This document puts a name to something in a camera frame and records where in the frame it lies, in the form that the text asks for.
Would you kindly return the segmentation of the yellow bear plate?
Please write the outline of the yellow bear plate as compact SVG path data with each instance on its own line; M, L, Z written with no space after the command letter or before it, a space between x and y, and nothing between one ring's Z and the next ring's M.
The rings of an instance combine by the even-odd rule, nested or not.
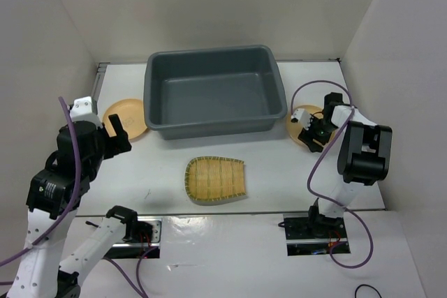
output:
M145 123L143 101L136 98L127 98L112 104L104 113L102 122L108 135L116 136L116 132L112 127L109 116L117 114L122 123L123 129L127 132L130 140L137 140L145 133L149 132L149 128Z
M323 117L322 108L317 107L315 105L300 105L300 106L297 106L294 108L294 110L298 110L298 109L304 109L308 113L315 115L315 117L318 119L321 119ZM306 144L299 138L299 135L301 134L303 127L299 123L291 122L291 114L290 113L287 114L286 118L287 118L286 130L287 130L289 136L291 137L291 139L295 143L297 143L301 146L306 146ZM320 141L320 140L312 140L312 142L317 144L320 147L325 147L327 143L329 143L330 141L333 140L333 138L335 137L335 134L336 134L336 131L333 131L330 134L330 137L327 138L327 141L325 143L322 143L322 141Z

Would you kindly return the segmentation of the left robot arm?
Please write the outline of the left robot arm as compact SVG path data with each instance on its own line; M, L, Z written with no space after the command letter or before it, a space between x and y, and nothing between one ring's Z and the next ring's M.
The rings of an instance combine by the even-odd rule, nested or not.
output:
M85 279L112 245L138 236L136 211L115 205L74 253L62 257L82 196L101 163L131 150L118 115L108 118L113 137L102 123L87 120L71 121L59 129L57 150L30 183L27 252L5 297L79 297Z

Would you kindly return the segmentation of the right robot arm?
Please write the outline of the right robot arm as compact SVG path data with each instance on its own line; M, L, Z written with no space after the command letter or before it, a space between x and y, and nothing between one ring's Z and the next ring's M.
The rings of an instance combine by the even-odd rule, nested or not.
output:
M393 131L370 121L358 108L344 103L343 95L334 92L325 96L323 109L316 114L303 107L295 109L291 122L300 124L298 140L312 153L322 153L337 132L342 132L337 158L342 181L329 196L317 197L305 223L311 236L322 237L342 224L345 208L363 188L386 178Z

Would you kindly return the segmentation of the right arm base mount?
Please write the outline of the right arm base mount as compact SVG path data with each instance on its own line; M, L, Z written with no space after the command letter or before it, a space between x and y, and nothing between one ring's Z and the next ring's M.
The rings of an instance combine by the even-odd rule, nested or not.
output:
M284 215L277 226L282 228L288 256L328 255L334 246L334 254L349 254L349 241L341 220L335 226L310 228L304 214Z

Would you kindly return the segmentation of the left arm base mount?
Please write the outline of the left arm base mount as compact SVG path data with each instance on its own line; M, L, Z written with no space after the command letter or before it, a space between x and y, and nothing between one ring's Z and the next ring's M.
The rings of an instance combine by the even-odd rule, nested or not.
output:
M130 241L116 243L105 256L110 259L137 259L151 249L145 258L159 258L161 221L139 221Z

